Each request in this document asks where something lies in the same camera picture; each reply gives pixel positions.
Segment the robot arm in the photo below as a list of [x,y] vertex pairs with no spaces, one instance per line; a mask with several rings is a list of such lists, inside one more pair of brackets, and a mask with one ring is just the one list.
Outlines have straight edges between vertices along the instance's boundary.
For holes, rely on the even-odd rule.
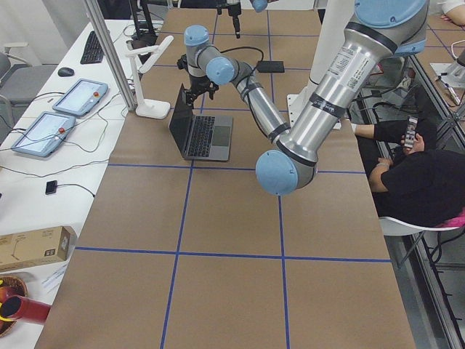
[[[265,10],[271,1],[268,0],[251,0],[250,1],[252,8],[256,12],[262,12]],[[240,20],[239,16],[242,14],[242,6],[240,0],[219,0],[216,1],[215,8],[217,14],[222,14],[222,11],[227,10],[228,15],[232,18],[232,24],[235,31],[235,37],[240,38]]]
[[318,149],[357,96],[375,66],[392,56],[424,48],[428,1],[328,1],[320,35],[344,35],[316,89],[304,98],[293,125],[281,116],[249,64],[223,55],[202,25],[185,29],[187,71],[216,85],[231,83],[275,146],[256,162],[256,178],[268,193],[286,195],[309,184],[317,172]]

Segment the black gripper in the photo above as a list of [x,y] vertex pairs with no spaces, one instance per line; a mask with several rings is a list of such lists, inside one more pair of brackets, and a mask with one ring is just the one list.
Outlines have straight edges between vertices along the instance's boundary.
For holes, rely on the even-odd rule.
[[209,94],[211,100],[219,90],[219,86],[211,81],[208,76],[190,76],[190,88],[184,88],[185,102],[187,105],[194,105],[195,100],[204,93]]
[[227,10],[229,16],[232,17],[232,23],[235,30],[235,37],[240,38],[240,20],[241,14],[240,0],[217,0],[217,13],[222,14],[223,10]]

